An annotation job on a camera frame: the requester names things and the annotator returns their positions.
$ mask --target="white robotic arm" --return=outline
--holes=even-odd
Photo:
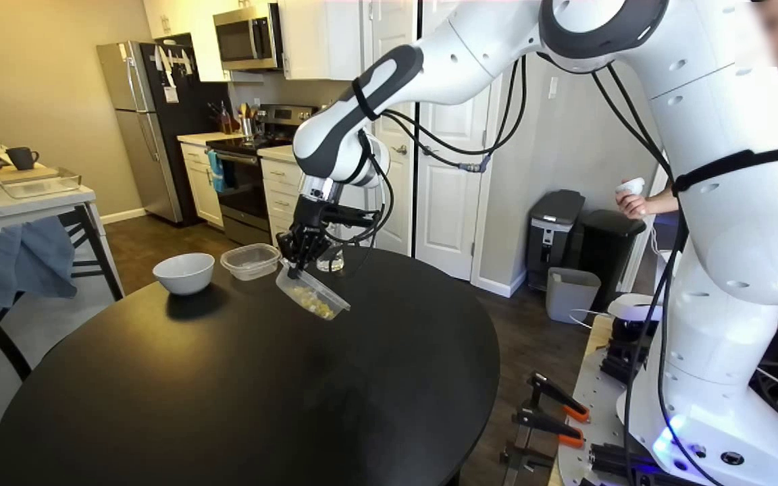
[[[338,187],[379,170],[367,163],[367,123],[398,102],[471,100],[526,52],[577,74],[618,56],[638,74],[692,235],[666,332],[657,332],[631,384],[631,438],[676,479],[778,486],[778,414],[749,388],[778,328],[778,70],[738,62],[733,4],[462,4],[299,127],[295,156],[308,181],[279,239],[283,258],[295,271],[312,263],[338,221]]]

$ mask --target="kitchen cabinet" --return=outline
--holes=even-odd
[[[292,213],[303,194],[304,172],[288,160],[261,160],[261,193],[264,208],[271,213],[271,235],[272,247],[279,233],[285,233],[292,225]]]
[[[198,144],[180,144],[180,156],[183,156],[198,217],[207,221],[211,228],[225,228],[207,150]]]
[[[222,67],[213,15],[235,9],[226,4],[194,0],[144,0],[150,37],[191,36],[198,74],[206,85],[226,85],[229,70]]]
[[[361,0],[279,0],[283,79],[352,81],[361,74]]]

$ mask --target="wooden floor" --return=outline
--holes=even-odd
[[[150,285],[150,268],[165,258],[180,252],[207,252],[222,253],[238,243],[226,240],[219,231],[194,225],[194,228],[171,228],[156,220],[129,220],[109,225],[109,240],[121,272],[123,291],[134,291]],[[543,297],[531,291],[516,291],[516,297],[503,301],[481,291],[481,305],[488,313],[498,340],[499,340],[499,388],[491,420],[462,467],[462,486],[541,486],[548,484],[548,469],[506,476],[499,465],[499,451],[507,441],[516,438],[510,425],[512,411],[526,401],[529,372],[543,372],[562,388],[572,388],[576,372],[580,364],[587,329],[569,325],[550,325],[543,312]],[[534,434],[531,445],[543,453],[553,453],[553,438]]]

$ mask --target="refrigerator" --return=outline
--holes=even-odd
[[[98,47],[102,79],[145,213],[194,225],[198,212],[176,135],[219,129],[225,85],[200,85],[188,36]]]

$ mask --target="chair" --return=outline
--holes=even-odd
[[[114,272],[114,266],[109,263],[109,258],[102,252],[99,231],[95,228],[92,208],[76,206],[69,213],[61,213],[60,221],[61,221],[72,248],[80,248],[83,243],[92,247],[92,259],[76,258],[69,278],[102,276],[114,301],[121,301],[121,287],[118,287],[118,278]],[[3,318],[9,316],[11,307],[0,312],[0,351],[5,355],[5,360],[11,363],[17,376],[25,380],[25,378],[30,378],[32,368],[25,360],[25,355],[17,348],[17,343],[9,337],[9,332],[3,329]]]

